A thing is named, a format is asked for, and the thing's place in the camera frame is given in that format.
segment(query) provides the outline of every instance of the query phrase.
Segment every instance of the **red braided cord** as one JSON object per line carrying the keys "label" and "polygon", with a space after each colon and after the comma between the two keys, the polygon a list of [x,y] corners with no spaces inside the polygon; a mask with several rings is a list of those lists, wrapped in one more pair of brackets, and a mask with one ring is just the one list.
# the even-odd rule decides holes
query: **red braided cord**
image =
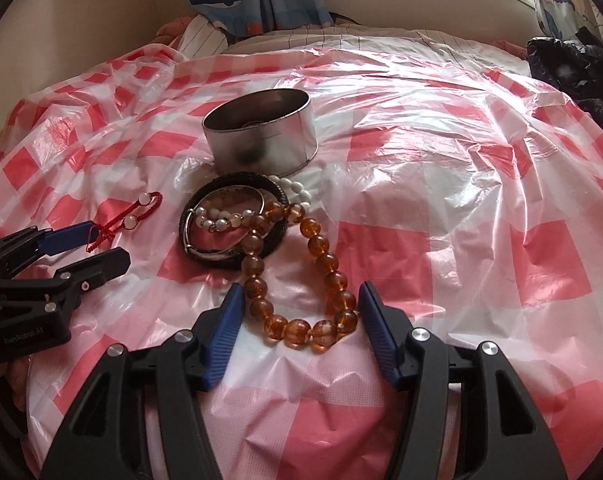
{"label": "red braided cord", "polygon": [[[137,222],[141,222],[142,220],[148,218],[160,205],[162,205],[162,200],[164,200],[163,195],[159,191],[153,191],[148,194],[150,199],[154,199],[154,203],[152,203],[149,208],[144,211],[141,215],[137,216]],[[124,218],[130,215],[133,211],[135,211],[138,207],[146,207],[140,204],[140,201],[137,200],[133,205],[128,207],[125,211],[122,211],[119,215],[113,218],[106,225],[102,226],[100,224],[95,225],[95,229],[99,231],[98,239],[93,243],[89,244],[86,247],[86,253],[91,253],[95,249],[97,249],[102,243],[106,240],[112,240],[115,238],[115,234],[124,228]]]}

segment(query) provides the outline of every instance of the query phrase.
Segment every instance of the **amber bead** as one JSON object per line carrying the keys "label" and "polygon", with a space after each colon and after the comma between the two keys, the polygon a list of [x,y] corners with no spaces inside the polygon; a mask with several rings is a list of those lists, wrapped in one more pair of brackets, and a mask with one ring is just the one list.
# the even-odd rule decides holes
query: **amber bead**
{"label": "amber bead", "polygon": [[245,256],[242,260],[242,272],[248,278],[256,278],[264,272],[265,264],[259,256]]}
{"label": "amber bead", "polygon": [[264,208],[264,216],[271,222],[278,222],[284,218],[286,213],[286,206],[283,206],[279,202],[269,202]]}
{"label": "amber bead", "polygon": [[265,298],[268,293],[268,284],[262,278],[249,278],[244,283],[244,291],[251,300]]}
{"label": "amber bead", "polygon": [[242,249],[246,254],[261,254],[264,249],[264,240],[259,236],[249,234],[242,239]]}
{"label": "amber bead", "polygon": [[336,313],[333,319],[340,334],[353,333],[357,328],[357,314],[347,308]]}
{"label": "amber bead", "polygon": [[321,233],[321,224],[314,218],[305,218],[301,221],[300,232],[306,238],[312,238]]}
{"label": "amber bead", "polygon": [[306,218],[306,211],[299,204],[291,204],[286,208],[285,216],[291,224],[298,224]]}
{"label": "amber bead", "polygon": [[255,298],[250,302],[248,311],[252,317],[266,319],[273,315],[275,307],[273,307],[273,304],[266,298]]}
{"label": "amber bead", "polygon": [[347,289],[348,277],[343,272],[336,270],[324,278],[324,284],[326,285],[329,294],[340,292],[341,290]]}
{"label": "amber bead", "polygon": [[322,254],[322,256],[317,258],[315,264],[320,272],[327,274],[339,269],[339,260],[333,253]]}
{"label": "amber bead", "polygon": [[331,294],[328,298],[328,307],[331,312],[339,312],[340,310],[354,310],[357,306],[357,298],[350,290],[341,290]]}
{"label": "amber bead", "polygon": [[308,250],[313,256],[319,257],[330,249],[328,238],[322,235],[313,236],[308,240]]}
{"label": "amber bead", "polygon": [[288,320],[284,316],[273,314],[264,319],[264,332],[269,338],[281,341],[287,325]]}
{"label": "amber bead", "polygon": [[263,236],[269,231],[270,222],[264,215],[253,215],[248,219],[248,228]]}
{"label": "amber bead", "polygon": [[293,345],[305,345],[310,341],[310,325],[303,319],[293,319],[286,325],[284,338]]}
{"label": "amber bead", "polygon": [[337,342],[337,325],[328,319],[322,319],[312,328],[312,341],[317,346],[328,348]]}

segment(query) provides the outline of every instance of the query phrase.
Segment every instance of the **dark fabric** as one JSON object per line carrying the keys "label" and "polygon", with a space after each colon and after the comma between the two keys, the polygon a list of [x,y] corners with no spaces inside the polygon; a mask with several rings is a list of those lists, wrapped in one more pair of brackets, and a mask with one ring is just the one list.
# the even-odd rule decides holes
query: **dark fabric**
{"label": "dark fabric", "polygon": [[535,38],[528,63],[535,79],[569,95],[603,130],[603,47]]}

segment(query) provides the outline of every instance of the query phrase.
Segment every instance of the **red and white checkered pattern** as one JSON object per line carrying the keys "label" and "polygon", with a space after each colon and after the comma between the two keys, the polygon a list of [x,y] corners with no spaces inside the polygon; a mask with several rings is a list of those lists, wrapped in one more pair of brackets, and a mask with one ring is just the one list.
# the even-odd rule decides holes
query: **red and white checkered pattern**
{"label": "red and white checkered pattern", "polygon": [[[447,342],[496,341],[577,478],[603,445],[603,131],[523,76],[342,50],[188,61],[147,46],[15,108],[0,140],[0,236],[102,222],[141,192],[164,195],[114,240],[131,253],[127,275],[84,297],[70,343],[34,357],[37,461],[109,344],[162,342],[239,278],[187,259],[178,219],[213,177],[202,117],[273,87],[312,96],[320,149],[296,179],[351,288],[373,280],[387,304]],[[321,277],[296,230],[265,278],[279,312],[323,317]],[[267,346],[249,323],[223,383],[202,395],[234,480],[381,479],[403,402],[380,378],[363,327],[315,355]],[[157,431],[149,439],[164,478]]]}

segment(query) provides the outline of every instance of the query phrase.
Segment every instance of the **tin can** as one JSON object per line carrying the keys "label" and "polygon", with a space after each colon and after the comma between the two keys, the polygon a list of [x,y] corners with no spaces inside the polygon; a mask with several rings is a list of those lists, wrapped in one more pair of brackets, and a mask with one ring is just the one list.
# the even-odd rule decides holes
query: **tin can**
{"label": "tin can", "polygon": [[202,122],[217,173],[286,176],[317,154],[310,96],[277,88],[218,106]]}

